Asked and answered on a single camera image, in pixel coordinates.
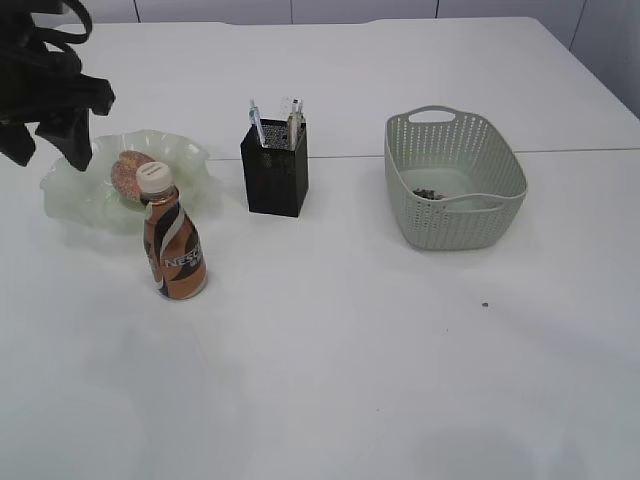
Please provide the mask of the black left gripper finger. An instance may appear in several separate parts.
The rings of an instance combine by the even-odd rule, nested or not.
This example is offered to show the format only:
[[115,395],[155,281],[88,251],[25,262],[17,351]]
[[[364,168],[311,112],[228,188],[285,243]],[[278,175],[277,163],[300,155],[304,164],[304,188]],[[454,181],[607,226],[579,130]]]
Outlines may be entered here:
[[92,159],[87,108],[54,110],[39,123],[35,133],[53,145],[74,169],[87,170]]
[[2,124],[1,153],[19,166],[26,167],[36,150],[35,142],[24,124]]

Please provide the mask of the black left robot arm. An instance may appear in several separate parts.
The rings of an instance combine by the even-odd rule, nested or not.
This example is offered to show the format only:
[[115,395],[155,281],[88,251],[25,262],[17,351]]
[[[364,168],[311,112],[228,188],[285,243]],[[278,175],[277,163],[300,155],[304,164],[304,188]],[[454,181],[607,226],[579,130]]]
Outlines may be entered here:
[[[35,14],[73,11],[84,27],[70,33],[38,26]],[[80,1],[1,3],[1,153],[25,167],[36,151],[27,126],[53,145],[76,170],[87,170],[93,153],[89,115],[109,114],[115,94],[106,79],[82,73],[73,49],[93,30]]]

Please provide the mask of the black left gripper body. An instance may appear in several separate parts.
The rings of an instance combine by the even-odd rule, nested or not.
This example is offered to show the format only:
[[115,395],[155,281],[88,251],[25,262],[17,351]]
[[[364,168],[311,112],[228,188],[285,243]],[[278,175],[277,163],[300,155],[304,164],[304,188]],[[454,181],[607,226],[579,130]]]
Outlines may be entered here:
[[1,125],[43,120],[65,108],[109,114],[115,93],[108,80],[82,73],[73,49],[92,31],[3,29],[1,31]]

